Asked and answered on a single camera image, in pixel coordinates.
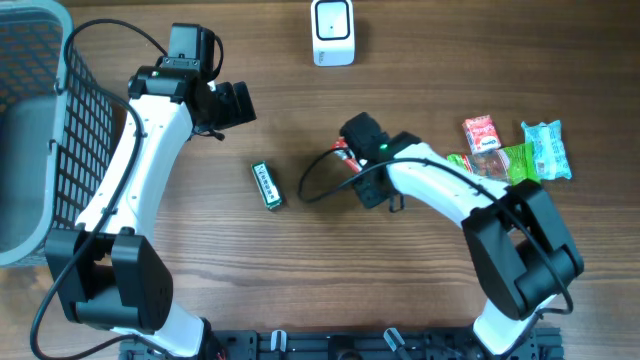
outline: robotic arm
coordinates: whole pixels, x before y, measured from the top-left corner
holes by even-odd
[[[441,338],[443,344],[437,346],[454,352],[455,358],[460,358],[460,353],[451,350],[453,347],[465,353],[480,348],[474,353],[477,359],[492,358],[517,343],[534,321],[535,312],[558,293],[552,274],[533,252],[530,242],[515,246],[511,241],[509,232],[513,224],[505,216],[505,208],[523,219],[565,285],[582,273],[583,261],[571,235],[549,196],[537,184],[523,182],[508,187],[468,174],[411,134],[390,138],[363,113],[347,122],[341,135],[356,159],[366,160],[365,170],[392,159],[428,159],[439,166],[396,162],[385,166],[384,171],[369,172],[354,184],[360,200],[371,208],[395,195],[413,196],[461,227],[480,284],[489,298],[483,314],[471,330],[405,333],[406,343],[395,329],[385,332],[384,340],[363,334],[287,337],[282,331],[271,336],[252,331],[235,332],[233,336],[226,332],[214,334],[207,320],[189,314],[173,301],[171,274],[152,244],[160,198],[185,142],[202,133],[222,139],[218,130],[255,119],[244,83],[216,85],[211,81],[219,71],[211,63],[215,41],[211,31],[198,25],[175,24],[168,56],[160,59],[159,66],[143,66],[132,77],[130,104],[143,119],[144,127],[140,156],[115,212],[58,291],[69,321],[120,334],[136,334],[166,349],[165,354],[158,354],[126,344],[124,358],[226,360],[237,355],[245,360],[249,355],[250,360],[259,357],[275,360],[273,356],[282,360],[288,356],[287,351],[293,351],[296,354],[291,360],[327,359],[327,356],[329,360],[365,357],[373,360],[375,354],[386,348],[380,347],[378,342],[382,342],[388,343],[402,360],[410,360],[435,356],[436,352],[429,351],[437,345],[432,340],[436,338]],[[80,214],[76,229],[54,229],[49,234],[45,255],[54,278],[95,229],[114,194],[133,149],[135,128],[131,120],[129,116],[105,178],[97,195]],[[478,193],[469,182],[498,198],[502,206]],[[95,262],[106,255],[111,256],[111,265]],[[236,341],[241,337],[249,341]],[[450,339],[462,340],[452,345]],[[416,346],[405,350],[410,342]],[[437,354],[442,357],[431,359],[451,358],[446,352]]]

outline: black metal base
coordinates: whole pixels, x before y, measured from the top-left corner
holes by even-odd
[[[425,332],[401,332],[405,349],[412,360],[492,360],[474,340],[470,328],[436,328]],[[271,333],[255,331],[216,331],[224,347],[223,360],[398,360],[378,333],[290,333],[286,352],[271,351]],[[141,344],[131,341],[120,346],[120,360],[157,360]],[[564,359],[560,329],[536,328],[527,341],[515,350],[510,360]]]

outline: dark green package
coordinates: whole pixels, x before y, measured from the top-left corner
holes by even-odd
[[[482,154],[447,156],[468,172],[515,185],[524,179],[540,182],[533,165],[533,144],[526,143]]]

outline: wood grain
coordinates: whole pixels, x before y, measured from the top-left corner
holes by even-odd
[[[441,154],[468,152],[460,124],[491,114],[504,144],[520,123],[563,121],[573,179],[546,182],[586,262],[560,326],[568,359],[640,358],[640,7],[601,1],[357,2],[353,66],[318,68],[308,2],[73,8],[76,24],[130,21],[167,44],[173,22],[224,41],[222,81],[246,81],[258,120],[197,138],[180,153],[158,213],[156,248],[176,298],[216,329],[383,329],[465,325],[482,310],[462,233],[415,201],[389,214],[345,192],[304,205],[300,174],[345,121],[369,112]],[[157,56],[124,29],[78,39],[100,83],[126,93]],[[265,210],[249,165],[266,160],[287,207]],[[309,191],[348,170],[329,161]],[[28,330],[48,271],[0,271],[0,353],[32,355]],[[50,309],[42,347],[53,355],[110,334]],[[99,358],[113,358],[115,350]]]

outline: red snack packet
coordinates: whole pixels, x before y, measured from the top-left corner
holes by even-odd
[[[465,135],[467,135],[472,154],[499,149],[502,146],[496,127],[493,125],[493,120],[489,115],[467,119],[462,124],[462,127]]]
[[[362,171],[362,166],[356,161],[353,152],[349,149],[349,145],[344,141],[344,137],[340,136],[338,140],[331,146],[331,149],[347,148],[347,151],[338,150],[334,154],[338,155],[355,173]]]

